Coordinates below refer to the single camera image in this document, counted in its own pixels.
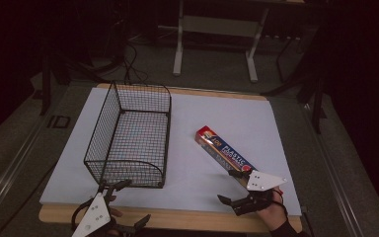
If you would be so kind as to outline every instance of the white desk leg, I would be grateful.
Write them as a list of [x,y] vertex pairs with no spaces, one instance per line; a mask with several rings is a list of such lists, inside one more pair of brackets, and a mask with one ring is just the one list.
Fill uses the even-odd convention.
[[257,32],[254,36],[254,43],[252,44],[252,47],[250,50],[246,51],[246,61],[248,63],[248,71],[249,71],[249,78],[251,79],[251,82],[258,82],[258,75],[257,75],[257,69],[255,69],[255,62],[254,62],[254,54],[257,50],[258,42],[261,38],[261,33],[263,32],[263,28],[265,25],[265,20],[267,13],[269,11],[269,8],[265,8],[263,11],[263,15],[261,17],[261,21],[258,23]]
[[175,62],[174,62],[174,76],[181,75],[181,65],[183,63],[183,9],[184,9],[184,0],[180,0],[180,17],[178,19],[178,43],[177,43],[177,52],[175,53]]

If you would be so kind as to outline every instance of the black wire basket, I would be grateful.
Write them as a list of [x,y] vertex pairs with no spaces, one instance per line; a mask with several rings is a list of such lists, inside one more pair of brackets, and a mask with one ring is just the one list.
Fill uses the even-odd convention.
[[131,180],[131,187],[163,188],[171,94],[161,85],[112,82],[84,163],[100,185]]

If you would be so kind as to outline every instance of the floor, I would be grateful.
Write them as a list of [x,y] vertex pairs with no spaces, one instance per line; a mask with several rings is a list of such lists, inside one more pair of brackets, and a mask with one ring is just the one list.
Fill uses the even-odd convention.
[[[264,39],[255,55],[260,82],[251,83],[244,51],[185,41],[182,75],[172,75],[174,32],[157,43],[134,38],[126,58],[135,70],[133,80],[162,83],[167,87],[196,88],[259,94],[281,85],[275,59],[283,47],[277,39]],[[299,56],[295,44],[281,65],[284,76],[295,67]],[[69,225],[42,223],[38,219],[39,197],[57,162],[83,104],[96,83],[72,72],[69,86],[52,84],[52,105],[39,116],[41,101],[28,98],[0,126],[0,236],[69,236]],[[108,79],[123,79],[123,67],[103,73]],[[40,74],[32,78],[40,88]],[[324,97],[322,134],[310,123],[310,106],[297,103],[298,88],[269,97],[287,162],[295,182],[306,232],[317,237],[379,236],[379,198],[359,161],[341,121]],[[71,117],[66,128],[49,126],[51,117]],[[242,233],[145,230],[144,236],[245,236]]]

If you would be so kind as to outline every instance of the wire basket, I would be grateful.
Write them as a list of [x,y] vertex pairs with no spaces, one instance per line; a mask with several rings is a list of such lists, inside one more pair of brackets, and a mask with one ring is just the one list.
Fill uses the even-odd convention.
[[131,180],[162,188],[171,124],[171,95],[159,85],[112,82],[84,163],[98,184]]

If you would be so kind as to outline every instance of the box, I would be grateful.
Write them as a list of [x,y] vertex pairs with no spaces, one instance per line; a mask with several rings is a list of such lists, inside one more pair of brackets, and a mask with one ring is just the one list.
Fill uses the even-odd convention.
[[[250,164],[233,147],[224,141],[208,126],[204,126],[195,134],[195,141],[214,158],[226,171],[250,171],[256,168]],[[245,179],[237,179],[244,187],[248,183]]]

